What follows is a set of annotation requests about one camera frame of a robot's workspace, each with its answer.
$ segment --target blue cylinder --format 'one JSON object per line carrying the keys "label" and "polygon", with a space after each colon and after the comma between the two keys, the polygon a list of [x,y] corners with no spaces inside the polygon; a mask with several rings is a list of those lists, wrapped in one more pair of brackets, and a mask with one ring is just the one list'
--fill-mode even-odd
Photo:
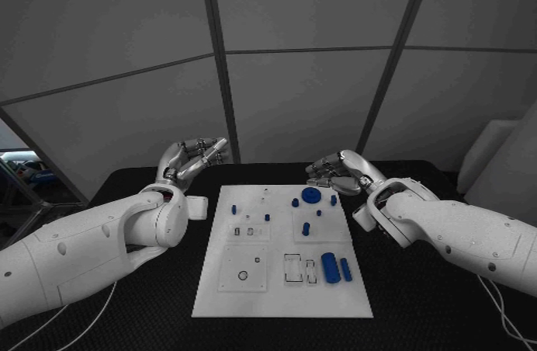
{"label": "blue cylinder", "polygon": [[302,235],[309,236],[309,223],[303,223]]}
{"label": "blue cylinder", "polygon": [[326,283],[338,283],[341,281],[341,276],[338,274],[338,262],[335,261],[334,253],[325,252],[321,255],[321,261]]}
{"label": "blue cylinder", "polygon": [[306,203],[316,203],[321,201],[321,192],[313,187],[303,188],[302,190],[302,200]]}
{"label": "blue cylinder", "polygon": [[352,281],[352,276],[349,274],[349,269],[348,269],[348,263],[346,263],[346,258],[341,258],[341,270],[344,271],[344,280],[345,281]]}

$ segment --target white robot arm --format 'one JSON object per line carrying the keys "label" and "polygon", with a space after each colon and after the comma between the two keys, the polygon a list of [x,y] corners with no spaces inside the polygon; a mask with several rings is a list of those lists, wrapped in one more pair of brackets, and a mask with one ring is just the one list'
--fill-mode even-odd
{"label": "white robot arm", "polygon": [[310,186],[348,195],[365,191],[367,202],[352,214],[365,231],[378,226],[403,248],[424,240],[456,266],[537,297],[531,225],[466,203],[439,200],[410,178],[385,179],[352,151],[322,158],[305,171]]}
{"label": "white robot arm", "polygon": [[[95,294],[178,244],[208,204],[182,192],[227,157],[226,144],[223,138],[172,144],[139,194],[43,225],[0,251],[0,329]],[[142,248],[128,252],[126,245]]]}

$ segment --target robotic hand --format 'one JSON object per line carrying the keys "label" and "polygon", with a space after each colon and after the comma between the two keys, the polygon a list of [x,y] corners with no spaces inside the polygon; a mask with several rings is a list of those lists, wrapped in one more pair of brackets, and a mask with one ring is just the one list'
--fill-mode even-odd
{"label": "robotic hand", "polygon": [[95,294],[178,244],[188,219],[207,217],[207,199],[182,193],[228,156],[226,145],[223,138],[172,144],[139,194],[44,224],[0,251],[0,329]]}
{"label": "robotic hand", "polygon": [[352,151],[344,150],[305,169],[310,186],[331,187],[367,202],[352,217],[365,231],[377,226],[405,248],[429,242],[443,258],[469,272],[537,297],[537,229],[512,217],[439,200],[411,180],[385,179]]}

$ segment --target cable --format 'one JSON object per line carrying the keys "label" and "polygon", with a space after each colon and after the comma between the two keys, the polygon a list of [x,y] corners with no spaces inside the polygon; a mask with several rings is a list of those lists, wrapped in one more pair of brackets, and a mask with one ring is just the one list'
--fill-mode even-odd
{"label": "cable", "polygon": [[86,330],[82,332],[82,334],[74,338],[73,341],[70,341],[69,344],[66,344],[60,349],[57,349],[56,351],[63,351],[67,347],[70,347],[73,345],[73,343],[83,337],[83,335],[87,333],[89,329],[92,328],[92,326],[95,325],[95,323],[97,322],[97,318],[100,317],[102,313],[103,313],[103,310],[106,309],[106,306],[107,306],[107,303],[109,303],[109,300],[112,299],[112,294],[113,294],[113,291],[115,291],[115,286],[118,285],[118,281],[113,283],[113,287],[112,287],[112,291],[109,292],[109,295],[107,295],[107,299],[106,299],[106,303],[103,304],[102,306],[102,310],[100,312],[97,313],[97,316],[95,317],[95,319],[92,320],[92,323],[89,324],[89,326],[86,327]]}
{"label": "cable", "polygon": [[53,321],[53,319],[59,316],[59,314],[64,311],[64,309],[69,307],[69,305],[66,305],[59,311],[57,313],[50,317],[50,320],[40,326],[40,328],[8,349],[8,351],[12,351],[40,331],[41,329],[50,324],[50,322]]}
{"label": "cable", "polygon": [[[492,299],[493,305],[495,305],[495,307],[498,308],[498,311],[499,311],[499,313],[501,313],[501,325],[503,326],[503,330],[505,330],[508,336],[511,336],[512,338],[515,338],[515,339],[518,339],[519,341],[522,341],[524,344],[525,344],[526,349],[528,349],[529,351],[534,351],[534,349],[532,349],[529,343],[537,344],[537,341],[534,341],[532,339],[526,339],[526,338],[522,337],[522,335],[519,334],[519,331],[518,331],[516,327],[513,326],[513,324],[512,324],[509,318],[506,317],[506,314],[505,314],[505,311],[503,311],[503,297],[502,297],[502,295],[501,295],[501,292],[499,292],[498,287],[495,286],[495,283],[489,280],[489,283],[492,284],[492,286],[493,286],[493,288],[495,288],[495,291],[496,291],[496,293],[498,293],[498,295],[499,295],[499,304],[498,304],[498,301],[496,301],[495,298],[493,298],[492,293],[489,292],[489,288],[488,288],[486,285],[483,284],[483,281],[482,281],[482,279],[480,279],[480,276],[479,276],[479,275],[476,275],[476,276],[477,276],[477,279],[479,279],[480,285],[483,286],[483,289],[486,290],[486,293],[489,294],[489,298]],[[506,329],[506,326],[505,326],[505,320],[506,320],[506,322],[509,323],[511,328],[512,328],[513,331],[516,332],[516,335],[518,335],[518,336],[513,335],[513,334],[511,333],[511,331]]]}

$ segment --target black tablecloth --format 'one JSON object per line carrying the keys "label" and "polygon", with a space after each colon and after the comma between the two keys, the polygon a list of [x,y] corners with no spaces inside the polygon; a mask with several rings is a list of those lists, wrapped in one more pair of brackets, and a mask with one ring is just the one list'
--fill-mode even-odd
{"label": "black tablecloth", "polygon": [[[423,161],[372,162],[387,177],[411,177],[443,200],[460,200],[441,172]],[[473,274],[446,263],[424,242],[401,249],[378,230],[364,232],[351,213],[364,195],[341,196],[372,319],[191,318],[221,185],[305,184],[308,163],[220,165],[202,170],[187,195],[208,198],[205,221],[190,221],[182,241],[118,281],[107,309],[70,349],[524,349],[503,333],[499,314]],[[155,168],[122,169],[90,207],[135,194]],[[537,300],[501,287],[508,315],[537,335],[524,313]],[[86,328],[110,288],[71,304],[20,349],[57,349]],[[51,317],[53,310],[0,331],[1,349]]]}

